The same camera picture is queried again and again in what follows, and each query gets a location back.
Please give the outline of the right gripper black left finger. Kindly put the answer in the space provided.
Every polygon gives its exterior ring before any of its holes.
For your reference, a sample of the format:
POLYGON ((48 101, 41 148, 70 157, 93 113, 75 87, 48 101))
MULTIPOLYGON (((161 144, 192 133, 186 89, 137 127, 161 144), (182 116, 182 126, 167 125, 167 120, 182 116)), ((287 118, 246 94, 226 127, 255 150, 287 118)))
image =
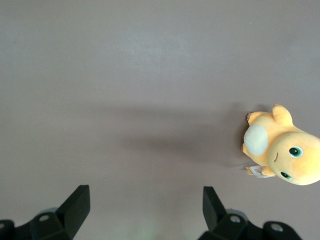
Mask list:
POLYGON ((36 215, 14 230, 16 240, 72 240, 90 212, 90 187, 80 185, 55 210, 36 215))

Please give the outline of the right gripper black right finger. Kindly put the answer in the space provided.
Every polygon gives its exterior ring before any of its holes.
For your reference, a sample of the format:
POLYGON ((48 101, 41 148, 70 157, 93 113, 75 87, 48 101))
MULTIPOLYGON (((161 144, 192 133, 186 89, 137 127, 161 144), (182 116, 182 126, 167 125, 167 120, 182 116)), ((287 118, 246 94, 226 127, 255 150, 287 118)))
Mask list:
POLYGON ((263 230, 252 224, 244 213, 226 210, 212 186, 205 186, 202 213, 208 230, 200 240, 262 240, 263 230))

